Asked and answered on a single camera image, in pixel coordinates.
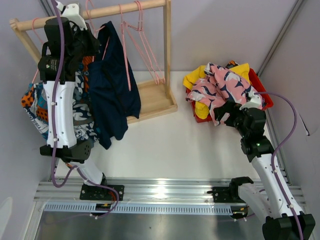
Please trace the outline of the pink patterned shorts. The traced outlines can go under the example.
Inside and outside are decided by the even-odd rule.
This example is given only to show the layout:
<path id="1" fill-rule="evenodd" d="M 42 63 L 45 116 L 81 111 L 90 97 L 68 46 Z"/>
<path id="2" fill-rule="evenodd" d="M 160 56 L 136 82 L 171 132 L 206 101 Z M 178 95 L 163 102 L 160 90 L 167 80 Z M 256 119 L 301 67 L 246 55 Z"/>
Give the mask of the pink patterned shorts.
<path id="1" fill-rule="evenodd" d="M 195 82 L 185 100 L 205 104 L 215 126 L 219 124 L 215 121 L 214 108 L 223 106 L 227 101 L 243 105 L 246 103 L 246 93 L 257 92 L 245 78 L 226 67 L 209 62 L 204 73 L 205 78 Z"/>

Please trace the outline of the yellow shorts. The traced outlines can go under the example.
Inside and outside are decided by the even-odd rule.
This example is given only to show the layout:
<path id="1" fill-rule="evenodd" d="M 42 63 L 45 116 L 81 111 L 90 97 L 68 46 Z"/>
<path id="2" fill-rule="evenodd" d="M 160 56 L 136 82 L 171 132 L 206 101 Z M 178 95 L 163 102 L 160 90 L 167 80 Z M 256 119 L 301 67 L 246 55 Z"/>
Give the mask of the yellow shorts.
<path id="1" fill-rule="evenodd" d="M 186 91 L 189 93 L 192 90 L 192 87 L 196 83 L 198 79 L 203 79 L 206 77 L 205 74 L 205 65 L 200 65 L 198 68 L 193 70 L 191 73 L 185 75 L 183 77 L 182 85 L 186 88 Z M 231 71 L 234 73 L 240 75 L 244 79 L 246 79 L 249 84 L 251 84 L 250 78 L 249 78 L 249 72 L 250 72 L 250 65 L 248 63 L 239 64 L 236 67 L 230 68 Z M 194 114 L 196 116 L 197 120 L 206 120 L 209 116 L 209 108 L 201 102 L 193 102 L 194 103 Z"/>

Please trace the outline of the orange black camouflage shorts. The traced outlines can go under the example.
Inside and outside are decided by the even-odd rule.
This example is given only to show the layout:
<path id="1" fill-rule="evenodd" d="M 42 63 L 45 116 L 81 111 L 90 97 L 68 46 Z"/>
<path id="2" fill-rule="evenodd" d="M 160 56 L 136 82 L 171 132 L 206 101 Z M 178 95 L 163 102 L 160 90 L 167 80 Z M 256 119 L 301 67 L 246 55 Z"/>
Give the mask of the orange black camouflage shorts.
<path id="1" fill-rule="evenodd" d="M 239 64 L 237 62 L 235 62 L 234 60 L 231 60 L 227 63 L 227 65 L 225 66 L 227 69 L 231 69 L 234 67 L 237 67 Z"/>

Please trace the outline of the navy blue shorts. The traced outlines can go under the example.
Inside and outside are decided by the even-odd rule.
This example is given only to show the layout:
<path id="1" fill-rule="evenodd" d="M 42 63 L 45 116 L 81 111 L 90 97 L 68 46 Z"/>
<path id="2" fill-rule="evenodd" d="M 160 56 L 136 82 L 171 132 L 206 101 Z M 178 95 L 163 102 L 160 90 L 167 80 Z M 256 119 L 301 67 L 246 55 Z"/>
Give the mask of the navy blue shorts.
<path id="1" fill-rule="evenodd" d="M 98 33 L 99 54 L 88 65 L 88 92 L 99 143 L 107 150 L 111 138 L 120 141 L 128 130 L 128 117 L 140 117 L 141 98 L 131 65 L 111 21 Z"/>

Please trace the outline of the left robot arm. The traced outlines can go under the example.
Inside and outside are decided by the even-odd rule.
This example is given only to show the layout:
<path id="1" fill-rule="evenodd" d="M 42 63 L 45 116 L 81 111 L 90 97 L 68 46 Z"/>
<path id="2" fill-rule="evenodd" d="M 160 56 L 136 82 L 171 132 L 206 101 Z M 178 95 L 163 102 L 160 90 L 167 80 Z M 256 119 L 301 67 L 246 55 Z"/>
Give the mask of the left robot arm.
<path id="1" fill-rule="evenodd" d="M 40 148 L 43 156 L 61 159 L 71 170 L 77 170 L 84 184 L 91 187 L 97 200 L 108 196 L 104 174 L 90 159 L 91 144 L 78 140 L 74 131 L 73 94 L 76 70 L 84 57 L 99 52 L 99 42 L 81 16 L 58 16 L 45 22 L 47 42 L 42 46 L 38 62 L 40 80 L 47 99 L 48 137 Z"/>

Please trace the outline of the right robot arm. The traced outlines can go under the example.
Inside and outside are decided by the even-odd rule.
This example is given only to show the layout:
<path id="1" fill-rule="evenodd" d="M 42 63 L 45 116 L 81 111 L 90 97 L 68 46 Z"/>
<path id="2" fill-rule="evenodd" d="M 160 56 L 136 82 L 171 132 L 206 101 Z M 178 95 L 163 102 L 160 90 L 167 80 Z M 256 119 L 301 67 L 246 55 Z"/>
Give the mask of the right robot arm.
<path id="1" fill-rule="evenodd" d="M 258 173 L 266 193 L 262 195 L 251 178 L 237 177 L 229 184 L 229 198 L 234 202 L 242 200 L 250 207 L 262 222 L 264 239 L 308 240 L 316 221 L 300 207 L 281 173 L 276 151 L 264 134 L 266 113 L 230 101 L 213 112 L 216 121 L 223 121 L 240 134 L 242 152 Z"/>

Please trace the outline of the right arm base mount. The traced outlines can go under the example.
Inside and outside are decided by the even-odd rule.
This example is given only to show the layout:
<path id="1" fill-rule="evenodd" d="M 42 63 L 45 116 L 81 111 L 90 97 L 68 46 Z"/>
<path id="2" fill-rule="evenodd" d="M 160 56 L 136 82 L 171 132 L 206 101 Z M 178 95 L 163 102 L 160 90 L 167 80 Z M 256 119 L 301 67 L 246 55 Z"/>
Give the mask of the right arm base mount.
<path id="1" fill-rule="evenodd" d="M 244 184 L 253 184 L 248 176 L 232 178 L 227 187 L 214 186 L 206 193 L 213 197 L 214 203 L 245 203 L 238 194 L 238 189 Z"/>

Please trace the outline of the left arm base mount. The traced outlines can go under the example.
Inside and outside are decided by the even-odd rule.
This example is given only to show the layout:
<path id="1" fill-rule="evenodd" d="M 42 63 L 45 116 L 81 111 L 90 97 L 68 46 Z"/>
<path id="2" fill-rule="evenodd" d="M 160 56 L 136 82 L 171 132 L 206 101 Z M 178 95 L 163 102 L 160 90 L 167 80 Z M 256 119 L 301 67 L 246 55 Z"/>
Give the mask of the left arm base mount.
<path id="1" fill-rule="evenodd" d="M 125 193 L 124 185 L 108 185 L 108 187 L 118 192 L 119 197 L 112 190 L 105 188 L 83 184 L 80 192 L 80 200 L 90 201 L 122 201 Z"/>

